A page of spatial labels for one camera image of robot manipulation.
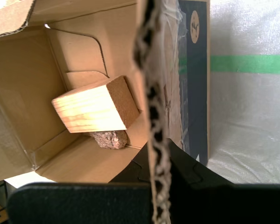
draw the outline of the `wood grain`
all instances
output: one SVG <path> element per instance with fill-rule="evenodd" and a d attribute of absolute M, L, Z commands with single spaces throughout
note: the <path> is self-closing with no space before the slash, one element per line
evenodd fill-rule
<path fill-rule="evenodd" d="M 74 89 L 52 104 L 71 133 L 126 130 L 139 115 L 123 76 Z"/>

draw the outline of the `corrugated cardboard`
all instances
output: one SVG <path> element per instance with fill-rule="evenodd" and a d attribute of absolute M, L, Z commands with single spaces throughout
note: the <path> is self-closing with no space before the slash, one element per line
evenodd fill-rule
<path fill-rule="evenodd" d="M 135 2 L 9 0 L 0 9 L 0 180 L 41 167 L 39 174 L 56 181 L 108 182 L 144 146 L 143 89 L 132 62 Z M 68 133 L 50 103 L 92 71 L 126 76 L 141 112 L 124 150 Z M 74 74 L 82 81 L 71 82 Z"/>

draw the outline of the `green tape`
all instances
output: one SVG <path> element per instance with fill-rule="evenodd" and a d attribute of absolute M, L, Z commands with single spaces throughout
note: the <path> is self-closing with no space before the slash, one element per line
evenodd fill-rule
<path fill-rule="evenodd" d="M 211 71 L 280 74 L 280 55 L 211 56 Z"/>

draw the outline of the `white circle logo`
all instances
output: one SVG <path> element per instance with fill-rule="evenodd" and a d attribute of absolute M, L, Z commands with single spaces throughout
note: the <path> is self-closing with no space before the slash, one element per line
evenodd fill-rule
<path fill-rule="evenodd" d="M 199 17 L 198 13 L 194 11 L 191 16 L 190 33 L 193 43 L 197 43 L 199 38 Z"/>

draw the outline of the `clear plastic tape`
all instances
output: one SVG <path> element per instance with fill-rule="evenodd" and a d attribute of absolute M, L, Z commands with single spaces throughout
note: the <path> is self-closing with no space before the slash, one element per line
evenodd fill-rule
<path fill-rule="evenodd" d="M 163 1 L 162 24 L 164 25 L 161 35 L 162 50 L 162 81 L 164 86 L 164 102 L 166 110 L 166 120 L 168 124 L 168 137 L 171 138 L 179 147 L 182 147 L 182 124 L 187 122 L 183 118 L 188 119 L 188 113 L 182 111 L 180 101 L 180 76 L 179 76 L 179 43 L 184 37 L 186 44 L 186 20 L 184 13 L 179 8 L 178 1 Z"/>
<path fill-rule="evenodd" d="M 211 54 L 280 54 L 280 0 L 211 0 Z"/>
<path fill-rule="evenodd" d="M 182 149 L 190 154 L 189 147 L 189 115 L 188 115 L 188 73 L 187 73 L 187 15 L 182 12 L 182 21 L 178 29 L 178 57 L 184 63 L 179 63 L 179 81 L 180 81 L 180 98 L 181 98 L 181 121 L 182 121 Z"/>

